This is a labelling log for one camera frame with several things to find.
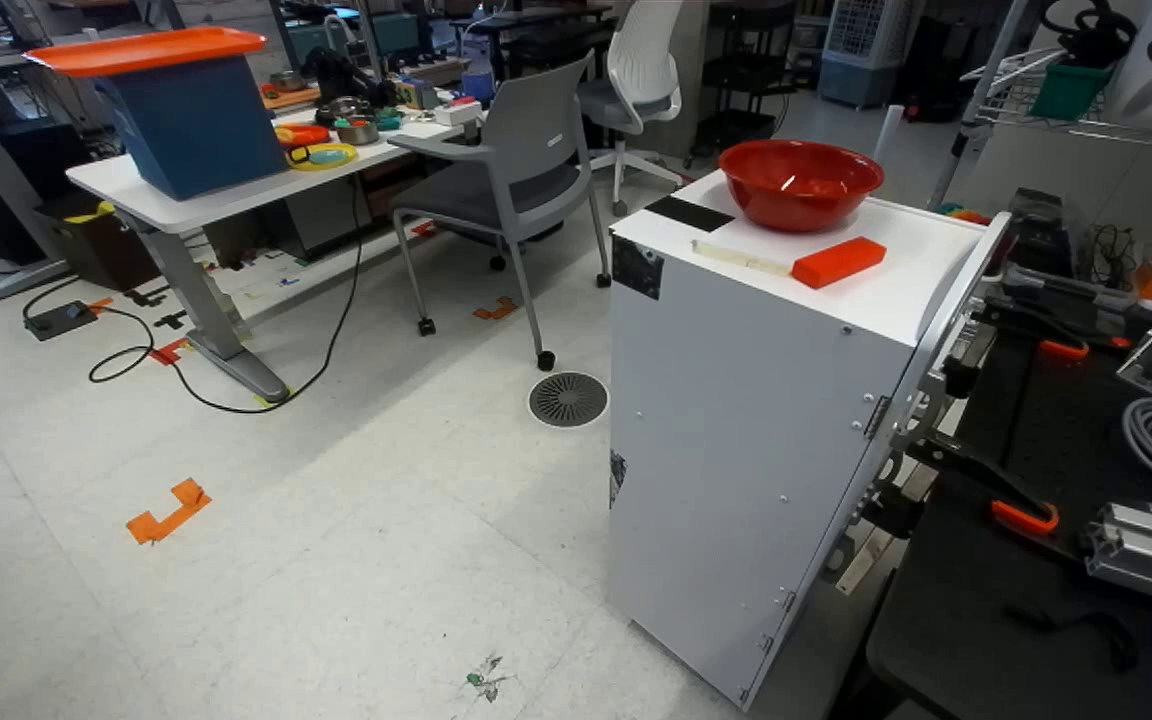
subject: gray office chair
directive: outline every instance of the gray office chair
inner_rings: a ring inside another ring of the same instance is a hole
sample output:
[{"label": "gray office chair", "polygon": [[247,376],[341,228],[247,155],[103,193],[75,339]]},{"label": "gray office chair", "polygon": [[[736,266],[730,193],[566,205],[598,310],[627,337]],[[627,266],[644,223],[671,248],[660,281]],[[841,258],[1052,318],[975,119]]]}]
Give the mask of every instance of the gray office chair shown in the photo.
[{"label": "gray office chair", "polygon": [[684,0],[635,0],[614,35],[610,80],[584,86],[584,115],[619,134],[614,151],[592,168],[614,168],[614,210],[623,214],[623,168],[684,186],[679,172],[658,164],[648,151],[623,149],[623,138],[644,138],[648,124],[671,124],[684,113],[679,73],[669,51]]},{"label": "gray office chair", "polygon": [[555,356],[543,350],[541,337],[522,246],[566,223],[566,215],[572,215],[572,210],[584,201],[592,215],[592,246],[602,248],[606,266],[598,285],[614,285],[606,222],[592,196],[592,168],[575,99],[584,68],[589,56],[552,73],[502,86],[486,119],[486,146],[470,149],[397,138],[397,146],[414,151],[451,159],[451,168],[419,179],[393,205],[397,241],[403,248],[418,294],[419,337],[433,337],[437,323],[427,319],[427,306],[403,236],[403,223],[418,215],[427,215],[444,228],[463,228],[470,236],[492,236],[492,246],[509,251],[524,294],[541,373],[552,373]]}]

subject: blue bin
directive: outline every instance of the blue bin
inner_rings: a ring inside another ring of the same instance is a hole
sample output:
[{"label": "blue bin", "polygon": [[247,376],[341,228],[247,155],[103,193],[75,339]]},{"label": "blue bin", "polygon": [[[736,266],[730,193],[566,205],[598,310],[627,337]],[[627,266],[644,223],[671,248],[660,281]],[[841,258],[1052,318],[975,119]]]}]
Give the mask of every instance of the blue bin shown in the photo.
[{"label": "blue bin", "polygon": [[178,201],[290,168],[243,62],[107,78],[97,90],[141,176]]}]

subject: orange plastic bin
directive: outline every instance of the orange plastic bin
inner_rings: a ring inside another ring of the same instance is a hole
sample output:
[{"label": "orange plastic bin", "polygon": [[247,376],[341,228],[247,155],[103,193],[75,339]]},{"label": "orange plastic bin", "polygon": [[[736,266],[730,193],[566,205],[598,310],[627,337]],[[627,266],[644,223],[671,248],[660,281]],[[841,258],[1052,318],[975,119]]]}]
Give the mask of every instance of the orange plastic bin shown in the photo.
[{"label": "orange plastic bin", "polygon": [[185,201],[290,168],[243,65],[261,48],[257,32],[199,23],[37,48],[31,62],[92,80],[141,176]]}]

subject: shelf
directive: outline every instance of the shelf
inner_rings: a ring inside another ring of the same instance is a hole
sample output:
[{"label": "shelf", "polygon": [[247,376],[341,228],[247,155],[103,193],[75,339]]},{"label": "shelf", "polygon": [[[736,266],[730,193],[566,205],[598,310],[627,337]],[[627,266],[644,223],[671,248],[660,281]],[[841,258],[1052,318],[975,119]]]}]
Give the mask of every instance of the shelf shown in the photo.
[{"label": "shelf", "polygon": [[750,94],[750,98],[782,98],[793,94],[793,78],[786,56],[720,56],[703,65],[703,90],[730,90],[730,94]]},{"label": "shelf", "polygon": [[775,115],[730,110],[696,124],[696,151],[725,151],[741,141],[763,141],[773,134],[775,134]]},{"label": "shelf", "polygon": [[984,124],[1026,124],[1026,129],[1043,129],[1043,134],[1068,134],[1068,138],[1083,138],[1083,141],[1107,141],[1107,146],[1148,146],[1152,149],[1152,129],[1126,129],[1116,119],[1107,119],[1107,99],[1101,94],[1101,99],[1081,115],[1081,119],[1043,119],[1043,115],[1029,115],[1029,110],[1036,106],[1043,90],[1043,73],[1016,80],[990,113]]}]

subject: red bowl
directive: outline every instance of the red bowl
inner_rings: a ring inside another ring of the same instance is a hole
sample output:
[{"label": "red bowl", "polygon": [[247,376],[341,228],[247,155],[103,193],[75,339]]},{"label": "red bowl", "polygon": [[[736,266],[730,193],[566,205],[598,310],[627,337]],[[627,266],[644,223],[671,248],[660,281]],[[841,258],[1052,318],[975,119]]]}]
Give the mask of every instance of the red bowl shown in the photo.
[{"label": "red bowl", "polygon": [[883,186],[883,168],[868,155],[801,146],[752,141],[720,155],[734,196],[752,223],[775,231],[829,231]]}]

